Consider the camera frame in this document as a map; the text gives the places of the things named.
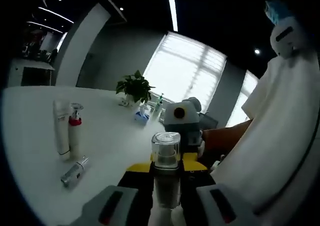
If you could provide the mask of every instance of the potted plant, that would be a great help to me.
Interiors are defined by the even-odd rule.
[[[137,70],[133,75],[124,76],[124,80],[117,83],[116,94],[124,92],[127,105],[132,106],[138,101],[148,102],[151,100],[150,89],[154,87]]]

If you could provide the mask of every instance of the ceiling light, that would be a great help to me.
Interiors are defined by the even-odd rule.
[[[46,9],[46,8],[43,8],[43,7],[38,7],[38,9],[41,9],[41,10],[47,11],[47,12],[49,12],[49,13],[52,13],[52,14],[54,14],[54,15],[57,15],[57,16],[59,16],[60,18],[63,18],[64,20],[69,21],[70,23],[73,23],[73,24],[75,23],[75,22],[71,21],[70,19],[68,19],[68,18],[66,18],[66,17],[63,17],[62,15],[57,14],[56,12],[52,12],[52,11],[49,10],[49,9]]]
[[[39,26],[43,26],[43,27],[46,27],[46,28],[48,28],[48,29],[51,29],[51,30],[57,31],[57,32],[59,32],[59,33],[63,33],[63,32],[61,32],[61,31],[59,31],[59,30],[54,29],[53,27],[45,26],[45,25],[40,24],[40,23],[37,23],[37,22],[31,22],[31,21],[28,21],[27,23],[29,23],[29,24],[35,24],[35,25],[39,25]]]
[[[175,0],[169,0],[171,18],[172,18],[172,26],[174,31],[178,31],[178,22],[177,22],[177,13],[176,13],[176,2]]]

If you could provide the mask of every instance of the white cloth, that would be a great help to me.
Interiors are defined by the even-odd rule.
[[[315,130],[320,102],[316,52],[273,58],[242,109],[252,123],[219,167],[216,183],[254,208],[275,195],[297,168]]]

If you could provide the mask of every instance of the bright window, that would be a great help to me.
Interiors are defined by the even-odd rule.
[[[247,101],[257,84],[258,78],[249,71],[247,71],[244,76],[240,94],[235,103],[234,109],[231,113],[228,123],[226,124],[226,127],[232,127],[241,124],[249,119],[249,117],[245,114],[241,107]]]
[[[171,102],[196,97],[202,112],[208,109],[225,68],[226,56],[191,38],[169,32],[143,76],[151,91]]]

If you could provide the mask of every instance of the table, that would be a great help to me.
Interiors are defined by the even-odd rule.
[[[62,162],[55,146],[53,100],[81,103],[81,151],[90,168],[68,190],[60,176],[74,162]],[[114,91],[76,87],[11,87],[3,92],[4,149],[16,183],[45,225],[69,224],[82,206],[108,185],[117,185],[130,165],[148,161],[151,138],[164,127],[150,117],[134,121],[134,110],[118,105]]]
[[[21,86],[25,68],[48,70],[50,72],[49,85],[51,85],[52,71],[54,71],[55,69],[50,64],[48,64],[47,62],[14,58],[10,65],[7,84],[8,87]]]

